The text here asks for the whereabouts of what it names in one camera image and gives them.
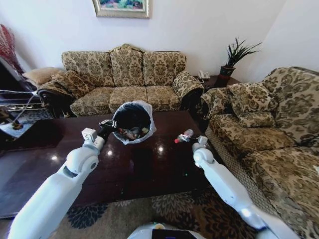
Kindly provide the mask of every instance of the cable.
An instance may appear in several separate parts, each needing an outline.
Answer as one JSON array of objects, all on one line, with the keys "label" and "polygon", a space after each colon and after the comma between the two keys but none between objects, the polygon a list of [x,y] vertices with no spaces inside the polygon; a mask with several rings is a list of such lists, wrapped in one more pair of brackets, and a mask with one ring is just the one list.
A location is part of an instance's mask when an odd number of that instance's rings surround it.
[{"label": "cable", "polygon": [[200,78],[199,77],[197,77],[197,80],[200,82],[200,83],[204,83],[204,80],[203,79],[201,79],[201,81],[199,80]]},{"label": "cable", "polygon": [[8,91],[8,90],[0,90],[0,92],[8,92],[8,93],[25,93],[25,94],[33,94],[36,95],[36,91]]},{"label": "cable", "polygon": [[31,98],[26,103],[24,109],[18,114],[18,116],[12,121],[12,123],[15,123],[15,121],[21,116],[21,114],[26,110],[27,106],[30,104],[32,98],[35,97],[35,95],[31,96]]}]

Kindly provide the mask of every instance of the white robotic arm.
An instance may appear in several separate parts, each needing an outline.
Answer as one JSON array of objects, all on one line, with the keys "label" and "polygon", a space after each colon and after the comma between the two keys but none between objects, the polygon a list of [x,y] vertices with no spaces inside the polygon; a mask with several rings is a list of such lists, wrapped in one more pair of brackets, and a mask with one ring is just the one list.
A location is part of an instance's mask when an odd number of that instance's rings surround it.
[{"label": "white robotic arm", "polygon": [[105,120],[101,130],[82,131],[84,143],[72,150],[60,169],[48,177],[12,222],[8,239],[46,239],[79,195],[87,176],[96,168],[98,155],[116,123]]},{"label": "white robotic arm", "polygon": [[204,170],[207,180],[221,199],[234,208],[247,224],[260,231],[259,239],[299,238],[283,221],[261,211],[253,204],[246,188],[205,148],[206,137],[200,136],[198,142],[193,145],[195,165]]}]

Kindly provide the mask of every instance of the coffee table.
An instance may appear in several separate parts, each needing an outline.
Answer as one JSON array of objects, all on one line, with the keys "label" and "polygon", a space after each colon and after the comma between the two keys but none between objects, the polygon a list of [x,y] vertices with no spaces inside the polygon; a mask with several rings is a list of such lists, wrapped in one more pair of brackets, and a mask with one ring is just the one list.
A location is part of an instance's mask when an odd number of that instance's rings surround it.
[{"label": "coffee table", "polygon": [[[81,147],[81,131],[98,130],[112,115],[36,122],[0,153],[0,218],[15,216],[44,180]],[[156,112],[157,131],[139,144],[123,145],[113,134],[73,206],[186,192],[209,187],[193,161],[190,143],[174,143],[186,129],[200,130],[186,111]]]}]

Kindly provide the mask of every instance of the floral patterned sofa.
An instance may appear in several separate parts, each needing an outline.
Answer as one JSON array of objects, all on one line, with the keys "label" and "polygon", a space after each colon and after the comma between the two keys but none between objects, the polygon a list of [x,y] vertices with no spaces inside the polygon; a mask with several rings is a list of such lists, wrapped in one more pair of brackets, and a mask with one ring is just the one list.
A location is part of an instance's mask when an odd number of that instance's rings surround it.
[{"label": "floral patterned sofa", "polygon": [[184,71],[186,56],[176,51],[144,52],[124,44],[111,52],[63,52],[62,62],[67,72],[38,90],[57,117],[59,111],[65,116],[110,114],[134,100],[148,102],[154,111],[177,111],[204,89]]},{"label": "floral patterned sofa", "polygon": [[278,68],[259,84],[211,89],[201,101],[205,134],[255,204],[301,238],[319,238],[319,73]]}]

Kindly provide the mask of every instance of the floor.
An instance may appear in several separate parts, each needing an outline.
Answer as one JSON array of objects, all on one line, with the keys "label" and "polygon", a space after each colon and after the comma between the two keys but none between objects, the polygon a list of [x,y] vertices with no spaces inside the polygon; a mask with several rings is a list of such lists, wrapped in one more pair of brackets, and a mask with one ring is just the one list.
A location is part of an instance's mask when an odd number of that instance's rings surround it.
[{"label": "floor", "polygon": [[[24,113],[19,119],[28,129],[36,120],[48,119],[41,113]],[[12,133],[10,125],[0,126]],[[12,220],[0,220],[0,238],[6,238]],[[124,239],[140,225],[161,222],[179,229],[193,230],[207,239],[250,239],[256,232],[241,220],[212,189],[141,198],[110,204],[71,208],[52,239]]]}]

